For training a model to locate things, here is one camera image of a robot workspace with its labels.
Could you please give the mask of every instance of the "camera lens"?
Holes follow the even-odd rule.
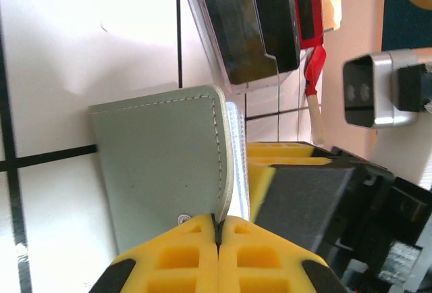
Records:
[[[367,84],[362,84],[360,87],[360,96],[364,102],[367,102],[371,98],[371,89]]]
[[[346,98],[349,101],[353,101],[356,99],[356,89],[352,85],[348,85],[346,88]]]

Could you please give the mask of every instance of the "yellow foam pad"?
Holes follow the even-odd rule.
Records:
[[[276,169],[259,163],[248,163],[250,220],[255,222],[265,200]]]
[[[307,144],[292,143],[275,145],[277,142],[261,144],[248,144],[247,153],[249,157],[310,157],[313,152],[313,146]]]
[[[325,261],[239,217],[227,217],[219,251],[219,293],[316,293],[304,260]]]
[[[217,247],[210,215],[195,217],[118,256],[134,259],[121,293],[217,293]]]
[[[265,165],[327,165],[331,159],[323,157],[255,157],[249,156],[248,162]]]
[[[309,144],[299,143],[299,142],[248,142],[248,147],[287,147],[287,148],[303,148],[303,147],[312,147]]]

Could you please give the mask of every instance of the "black grout line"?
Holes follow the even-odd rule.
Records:
[[[281,120],[281,86],[277,86],[277,141],[279,142]]]
[[[256,116],[250,116],[250,117],[246,118],[246,121],[253,121],[256,119],[263,119],[264,117],[271,117],[271,116],[277,116],[277,115],[286,114],[286,113],[303,111],[305,109],[308,109],[308,107],[301,107],[299,109],[286,109],[285,111],[279,111],[279,112],[273,112],[273,113],[260,114],[260,115],[256,115]]]
[[[12,116],[7,91],[6,64],[3,54],[3,35],[0,17],[0,98],[6,107],[1,110],[0,120],[3,133],[3,148],[5,150],[6,162],[16,159],[14,130],[12,126]],[[9,203],[11,207],[13,241],[16,247],[18,264],[18,277],[22,293],[32,293],[32,280],[30,275],[30,262],[28,260],[28,243],[26,224],[24,221],[24,209],[22,206],[20,176],[17,168],[7,170],[7,184],[9,189]]]
[[[78,148],[53,151],[52,153],[42,153],[39,155],[17,158],[16,167],[29,167],[41,163],[50,163],[57,160],[88,155],[95,152],[97,152],[97,147],[95,144],[92,144],[90,146],[80,146]]]
[[[183,88],[183,61],[182,61],[182,10],[181,0],[175,0],[177,10],[177,63],[178,88]]]
[[[40,165],[41,163],[52,163],[57,160],[89,155],[96,152],[97,146],[95,144],[91,144],[89,146],[79,146],[77,148],[53,151],[50,153],[41,153],[38,155],[32,155],[27,157],[11,158],[0,161],[0,173],[5,171],[7,172],[8,170],[12,169]]]

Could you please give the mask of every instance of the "clear plastic case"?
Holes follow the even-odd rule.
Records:
[[[294,0],[188,0],[215,83],[227,92],[281,84],[298,68]]]

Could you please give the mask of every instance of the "black plastic part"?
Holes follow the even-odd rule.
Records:
[[[358,274],[357,283],[355,281],[348,281],[346,284],[349,288],[355,288],[357,293],[382,293],[389,292],[392,285],[385,283],[373,277],[369,271],[366,273]]]
[[[432,267],[427,271],[417,292],[432,292]]]
[[[396,178],[382,204],[377,220],[409,245],[417,245],[432,216],[432,193]]]
[[[369,163],[366,159],[363,159],[362,157],[359,157],[354,153],[350,153],[349,151],[345,151],[344,149],[341,149],[337,146],[332,147],[330,152],[335,157],[351,157],[360,161],[364,161],[365,163]]]
[[[109,266],[89,293],[120,293],[135,264],[135,260],[125,259]]]
[[[211,221],[213,222],[213,227],[215,229],[215,244],[217,247],[217,255],[219,256],[219,249],[221,248],[222,244],[222,231],[224,221],[217,223],[214,214],[211,215]]]
[[[267,54],[276,57],[279,73],[300,64],[295,0],[255,0]]]
[[[321,158],[330,158],[330,157],[334,157],[335,155],[333,155],[331,152],[318,148],[318,147],[314,147],[312,154],[310,155],[311,157],[321,157]]]
[[[347,292],[330,268],[316,261],[303,261],[302,266],[317,293]]]
[[[364,56],[348,61],[343,68],[345,120],[370,128],[375,121],[372,58]],[[362,91],[367,89],[367,96]]]
[[[205,0],[205,7],[231,84],[298,68],[295,0]]]
[[[297,0],[300,30],[304,40],[315,37],[312,0]]]
[[[398,103],[400,111],[424,112],[432,101],[432,67],[412,65],[398,70]]]
[[[367,224],[382,208],[394,180],[394,175],[386,169],[360,161],[353,162],[358,163],[356,175],[351,179],[333,217],[333,221],[343,220],[343,231],[331,231],[332,223],[326,234],[330,242],[339,237],[340,242],[350,248],[356,248],[362,240]]]
[[[352,252],[337,244],[322,242],[319,245],[317,255],[325,257],[325,262],[331,266],[331,270],[342,278],[352,260]]]
[[[397,241],[383,225],[371,222],[356,252],[377,279],[403,286],[421,250]]]
[[[273,166],[275,176],[255,223],[316,251],[355,170],[346,161],[338,163]]]

